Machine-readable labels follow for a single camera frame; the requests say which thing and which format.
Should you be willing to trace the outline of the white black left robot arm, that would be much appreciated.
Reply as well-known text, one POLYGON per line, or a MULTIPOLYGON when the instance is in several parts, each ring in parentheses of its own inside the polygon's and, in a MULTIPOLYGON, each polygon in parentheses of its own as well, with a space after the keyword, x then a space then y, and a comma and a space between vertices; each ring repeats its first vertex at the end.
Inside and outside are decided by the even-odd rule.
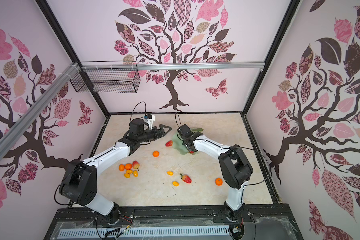
POLYGON ((129 130, 112 147, 83 161, 71 161, 56 192, 95 211, 109 224, 116 224, 121 216, 119 205, 98 191, 98 176, 118 161, 132 155, 142 144, 163 138, 172 130, 162 124, 156 127, 153 125, 154 121, 154 116, 134 119, 129 123, 129 130))

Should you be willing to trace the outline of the dark grape bunch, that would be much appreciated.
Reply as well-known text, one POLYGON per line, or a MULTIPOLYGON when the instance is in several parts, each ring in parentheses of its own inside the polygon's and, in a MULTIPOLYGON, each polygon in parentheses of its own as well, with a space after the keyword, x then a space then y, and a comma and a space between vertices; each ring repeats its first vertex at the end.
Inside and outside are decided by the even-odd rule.
POLYGON ((204 129, 202 128, 196 128, 196 129, 191 129, 192 132, 202 132, 204 129))

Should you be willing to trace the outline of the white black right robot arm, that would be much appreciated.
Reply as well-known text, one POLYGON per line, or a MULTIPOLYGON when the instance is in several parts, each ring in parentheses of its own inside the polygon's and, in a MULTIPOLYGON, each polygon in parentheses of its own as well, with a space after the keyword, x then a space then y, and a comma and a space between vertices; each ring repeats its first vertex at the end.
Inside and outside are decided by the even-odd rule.
POLYGON ((230 187, 225 201, 227 219, 236 222, 244 210, 244 187, 254 172, 241 146, 222 145, 200 132, 193 132, 188 125, 180 126, 177 132, 189 152, 203 152, 218 160, 223 180, 230 187))

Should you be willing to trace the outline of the green scalloped fruit bowl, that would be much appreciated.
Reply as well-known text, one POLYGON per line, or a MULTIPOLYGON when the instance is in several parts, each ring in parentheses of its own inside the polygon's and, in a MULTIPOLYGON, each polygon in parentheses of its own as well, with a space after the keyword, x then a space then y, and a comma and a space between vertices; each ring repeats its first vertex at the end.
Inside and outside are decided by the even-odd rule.
POLYGON ((179 133, 176 133, 172 137, 173 148, 177 150, 181 155, 192 154, 187 148, 183 145, 183 139, 180 137, 179 133))

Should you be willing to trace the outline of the large red strawberry front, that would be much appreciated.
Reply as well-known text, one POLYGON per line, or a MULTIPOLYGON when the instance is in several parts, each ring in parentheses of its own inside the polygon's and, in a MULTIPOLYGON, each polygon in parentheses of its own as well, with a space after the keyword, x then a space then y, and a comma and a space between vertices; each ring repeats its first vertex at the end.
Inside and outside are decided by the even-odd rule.
POLYGON ((185 174, 180 174, 180 175, 183 182, 187 184, 190 184, 192 182, 191 178, 188 175, 185 174))

